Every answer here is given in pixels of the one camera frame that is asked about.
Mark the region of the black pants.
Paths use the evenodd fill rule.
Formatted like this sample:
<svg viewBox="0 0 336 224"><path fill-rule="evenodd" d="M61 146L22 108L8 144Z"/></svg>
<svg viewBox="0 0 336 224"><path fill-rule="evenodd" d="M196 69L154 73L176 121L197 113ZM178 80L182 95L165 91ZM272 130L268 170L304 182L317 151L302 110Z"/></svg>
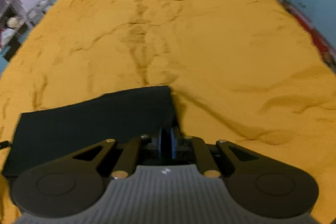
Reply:
<svg viewBox="0 0 336 224"><path fill-rule="evenodd" d="M74 105L23 113L2 174L17 177L105 139L127 143L165 128L179 129L168 86L122 90Z"/></svg>

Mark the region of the mustard yellow bed cover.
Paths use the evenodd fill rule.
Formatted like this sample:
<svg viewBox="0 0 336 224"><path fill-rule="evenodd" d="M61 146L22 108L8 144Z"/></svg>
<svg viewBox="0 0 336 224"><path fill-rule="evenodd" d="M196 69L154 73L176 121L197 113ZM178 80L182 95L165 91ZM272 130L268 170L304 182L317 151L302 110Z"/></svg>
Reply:
<svg viewBox="0 0 336 224"><path fill-rule="evenodd" d="M276 0L58 0L1 75L1 139L23 112L156 85L183 132L310 173L335 219L335 74Z"/></svg>

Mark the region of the cluttered shelf unit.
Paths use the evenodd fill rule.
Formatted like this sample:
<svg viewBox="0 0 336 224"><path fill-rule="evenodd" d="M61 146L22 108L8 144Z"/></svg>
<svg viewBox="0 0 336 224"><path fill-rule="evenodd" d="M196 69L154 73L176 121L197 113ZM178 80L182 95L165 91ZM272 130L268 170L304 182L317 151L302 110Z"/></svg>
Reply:
<svg viewBox="0 0 336 224"><path fill-rule="evenodd" d="M39 0L30 9L25 9L20 0L1 0L1 54L9 49L14 38L23 36L23 28L33 29L56 0Z"/></svg>

